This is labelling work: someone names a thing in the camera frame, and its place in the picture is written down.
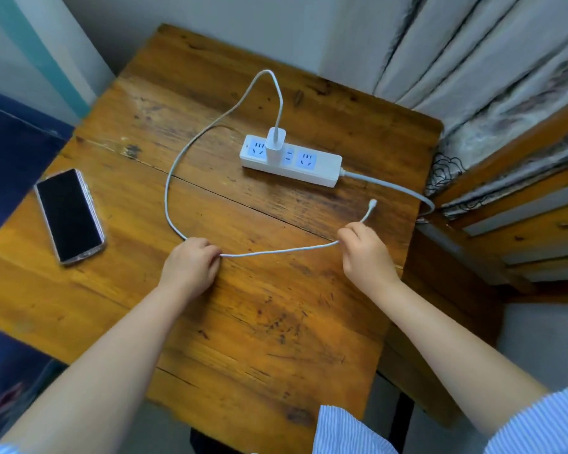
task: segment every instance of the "person's left hand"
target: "person's left hand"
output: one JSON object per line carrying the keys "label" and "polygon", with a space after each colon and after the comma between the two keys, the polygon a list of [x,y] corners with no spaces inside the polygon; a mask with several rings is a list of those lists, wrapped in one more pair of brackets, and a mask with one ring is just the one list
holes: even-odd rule
{"label": "person's left hand", "polygon": [[220,253],[221,249],[207,239],[190,237],[168,256],[158,287],[175,290],[187,300],[197,298],[212,285],[219,272]]}

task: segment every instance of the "hand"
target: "hand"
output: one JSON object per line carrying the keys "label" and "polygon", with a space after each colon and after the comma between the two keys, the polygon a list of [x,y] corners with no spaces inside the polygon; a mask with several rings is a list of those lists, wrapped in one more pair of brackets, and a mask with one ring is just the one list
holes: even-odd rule
{"label": "hand", "polygon": [[158,287],[174,290],[188,301],[197,298],[211,286],[219,272],[220,253],[221,249],[207,239],[190,237],[168,256]]}
{"label": "hand", "polygon": [[373,301],[400,278],[387,247],[373,229],[363,223],[349,223],[338,231],[343,250],[343,271]]}

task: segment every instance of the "wooden table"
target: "wooden table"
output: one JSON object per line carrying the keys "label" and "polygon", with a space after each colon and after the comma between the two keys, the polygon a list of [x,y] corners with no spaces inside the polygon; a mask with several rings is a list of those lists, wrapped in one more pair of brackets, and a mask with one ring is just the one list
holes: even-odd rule
{"label": "wooden table", "polygon": [[[0,230],[0,330],[72,363],[158,282],[180,242],[163,211],[177,152],[270,68],[289,143],[421,191],[438,121],[172,26],[161,26],[77,128],[47,174],[83,172],[108,239],[64,269],[30,193]],[[174,222],[228,253],[325,243],[369,223],[401,270],[419,202],[343,178],[323,188],[243,169],[245,134],[277,113],[261,79],[246,102],[184,156],[171,183]],[[361,418],[389,326],[345,278],[339,249],[225,259],[214,289],[177,321],[148,397],[245,452],[310,452],[320,405]]]}

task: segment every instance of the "electrical socket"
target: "electrical socket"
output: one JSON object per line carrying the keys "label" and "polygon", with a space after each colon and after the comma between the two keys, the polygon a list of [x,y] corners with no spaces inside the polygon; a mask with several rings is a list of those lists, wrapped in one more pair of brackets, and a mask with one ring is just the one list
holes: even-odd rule
{"label": "electrical socket", "polygon": [[330,188],[337,184],[343,161],[337,154],[284,143],[280,162],[270,164],[265,150],[265,138],[246,136],[240,150],[242,166]]}

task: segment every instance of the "white cable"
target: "white cable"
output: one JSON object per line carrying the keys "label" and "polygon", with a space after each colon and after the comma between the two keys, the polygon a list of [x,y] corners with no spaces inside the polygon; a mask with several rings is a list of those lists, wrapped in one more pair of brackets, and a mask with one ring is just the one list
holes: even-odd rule
{"label": "white cable", "polygon": [[[174,223],[172,222],[172,220],[170,219],[170,215],[168,214],[168,189],[170,187],[170,181],[171,178],[173,176],[173,172],[174,169],[177,167],[177,165],[179,164],[179,161],[181,160],[181,157],[183,156],[183,154],[185,154],[185,152],[189,149],[189,147],[194,144],[194,142],[196,140],[198,140],[198,138],[200,138],[201,136],[203,136],[206,131],[208,131],[210,128],[214,127],[219,121],[221,121],[224,117],[226,117],[227,115],[229,115],[231,112],[233,112],[236,108],[238,108],[242,102],[244,101],[244,99],[247,97],[248,93],[250,92],[250,90],[252,89],[252,87],[254,86],[254,83],[257,82],[257,79],[259,79],[259,77],[261,77],[264,74],[269,74],[271,75],[271,78],[274,81],[275,84],[275,89],[278,91],[278,97],[280,98],[280,110],[278,111],[278,117],[275,120],[275,131],[274,131],[274,139],[275,141],[277,141],[277,134],[278,134],[278,125],[280,124],[280,117],[282,115],[282,106],[284,105],[284,99],[282,98],[282,93],[280,91],[280,86],[278,84],[278,80],[275,78],[275,75],[273,73],[273,71],[271,70],[262,70],[260,72],[257,73],[257,75],[253,78],[253,80],[251,81],[250,85],[248,86],[248,88],[246,89],[246,92],[244,92],[244,95],[242,96],[242,98],[238,101],[238,103],[236,103],[233,107],[231,107],[226,113],[221,114],[221,116],[219,116],[218,118],[216,118],[215,121],[211,122],[208,126],[206,126],[204,129],[202,129],[202,131],[200,131],[199,134],[197,134],[197,136],[195,136],[194,138],[192,138],[188,144],[186,144],[183,149],[181,150],[181,152],[179,152],[179,154],[177,154],[177,157],[174,159],[173,162],[173,166],[171,167],[170,171],[168,172],[167,175],[167,183],[166,183],[166,187],[164,189],[164,213],[166,214],[167,217],[167,222],[170,225],[170,227],[173,229],[174,232],[176,232],[183,240],[187,240],[187,237],[179,230],[177,229],[177,227],[174,225]],[[375,206],[377,205],[377,201],[375,199],[371,199],[370,202],[368,203],[368,212],[366,212],[366,215],[364,215],[364,218],[361,220],[362,222],[364,222],[370,215],[370,213],[372,212],[373,208],[375,208]],[[231,253],[221,253],[221,257],[225,257],[225,258],[241,258],[241,257],[253,257],[256,255],[269,255],[272,253],[287,253],[287,252],[298,252],[301,250],[313,250],[313,249],[318,249],[318,248],[326,248],[326,247],[331,247],[333,245],[336,245],[337,243],[339,243],[338,240],[328,243],[328,244],[322,244],[322,245],[313,245],[311,247],[298,247],[298,248],[290,248],[290,249],[286,249],[286,250],[270,250],[270,251],[265,251],[265,252],[253,252],[253,253],[241,253],[239,255],[233,255]]]}
{"label": "white cable", "polygon": [[340,176],[341,177],[356,178],[357,180],[364,180],[365,182],[379,184],[380,186],[384,186],[386,188],[391,188],[391,189],[394,189],[394,190],[397,190],[397,191],[401,191],[401,192],[404,192],[406,194],[411,195],[412,197],[416,197],[417,199],[419,199],[420,201],[424,202],[425,204],[427,204],[429,206],[429,211],[425,212],[425,213],[420,213],[419,216],[426,215],[427,213],[432,213],[435,210],[435,204],[431,200],[429,200],[428,198],[426,198],[422,194],[419,194],[418,192],[415,192],[415,191],[408,189],[408,188],[404,188],[403,186],[400,186],[398,184],[385,182],[383,180],[379,180],[378,178],[372,178],[372,177],[369,177],[367,175],[355,174],[353,172],[347,172],[342,167],[341,167]]}

